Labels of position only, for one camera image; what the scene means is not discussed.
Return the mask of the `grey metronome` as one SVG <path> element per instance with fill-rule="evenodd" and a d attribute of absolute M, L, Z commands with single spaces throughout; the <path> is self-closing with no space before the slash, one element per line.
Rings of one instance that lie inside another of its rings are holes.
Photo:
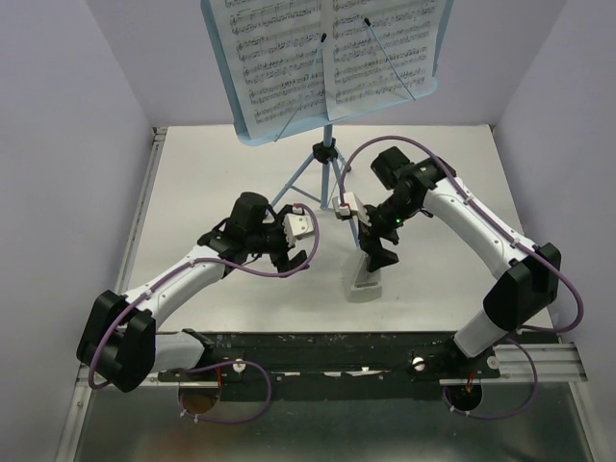
<path fill-rule="evenodd" d="M 356 248 L 346 259 L 342 270 L 342 285 L 349 303 L 368 303 L 382 297 L 381 272 L 368 271 L 368 255 Z"/>

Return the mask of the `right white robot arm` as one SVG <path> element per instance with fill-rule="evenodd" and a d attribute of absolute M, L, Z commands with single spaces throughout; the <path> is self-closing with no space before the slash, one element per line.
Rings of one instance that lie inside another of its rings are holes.
<path fill-rule="evenodd" d="M 536 245 L 490 211 L 478 212 L 480 201 L 442 160 L 415 164 L 392 147 L 377 156 L 371 169 L 391 195 L 358 211 L 359 244 L 369 273 L 398 262 L 382 243 L 397 244 L 403 223 L 423 213 L 446 224 L 496 280 L 481 310 L 452 336 L 442 356 L 449 374 L 465 376 L 477 366 L 479 354 L 554 302 L 561 253 L 553 244 Z"/>

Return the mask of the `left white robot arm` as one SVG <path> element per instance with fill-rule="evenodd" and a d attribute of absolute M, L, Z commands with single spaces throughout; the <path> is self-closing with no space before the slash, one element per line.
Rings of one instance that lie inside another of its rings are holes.
<path fill-rule="evenodd" d="M 107 290 L 94 301 L 76 357 L 88 367 L 93 390 L 108 385 L 130 392 L 153 372 L 183 371 L 206 378 L 214 366 L 211 345 L 184 329 L 161 334 L 165 321 L 195 295 L 238 270 L 252 273 L 250 258 L 269 256 L 272 278 L 292 276 L 309 267 L 313 251 L 289 253 L 305 238 L 318 241 L 314 212 L 304 204 L 274 211 L 256 192 L 243 192 L 229 217 L 202 235 L 180 261 L 136 289 Z"/>

